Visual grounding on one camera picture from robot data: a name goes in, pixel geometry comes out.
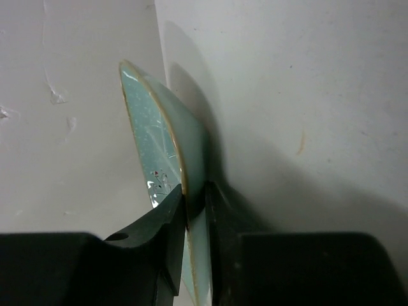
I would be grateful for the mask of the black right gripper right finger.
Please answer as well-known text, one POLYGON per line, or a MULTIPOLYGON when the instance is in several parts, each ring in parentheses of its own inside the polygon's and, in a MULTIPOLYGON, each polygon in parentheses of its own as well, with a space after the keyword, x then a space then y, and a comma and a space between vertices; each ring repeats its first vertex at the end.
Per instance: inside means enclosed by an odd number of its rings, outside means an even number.
POLYGON ((406 305, 388 253, 356 232, 276 233, 207 182, 213 305, 406 305))

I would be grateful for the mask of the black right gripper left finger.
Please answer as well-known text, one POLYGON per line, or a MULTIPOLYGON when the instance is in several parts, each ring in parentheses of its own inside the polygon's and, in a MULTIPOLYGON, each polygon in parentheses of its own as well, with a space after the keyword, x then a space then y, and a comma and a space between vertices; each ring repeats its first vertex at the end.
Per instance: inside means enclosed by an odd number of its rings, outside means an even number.
POLYGON ((180 186, 106 239, 89 233, 1 235, 2 305, 172 305, 185 208, 180 186))

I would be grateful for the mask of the light green floral plate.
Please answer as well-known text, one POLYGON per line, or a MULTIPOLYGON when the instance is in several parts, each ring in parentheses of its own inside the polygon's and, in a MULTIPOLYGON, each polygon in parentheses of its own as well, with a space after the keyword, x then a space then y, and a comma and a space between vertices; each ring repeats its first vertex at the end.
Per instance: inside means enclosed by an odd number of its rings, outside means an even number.
POLYGON ((210 263, 205 217, 209 136, 169 88, 123 60, 121 89, 153 207, 176 187, 186 199, 182 280, 194 305, 206 305, 210 263))

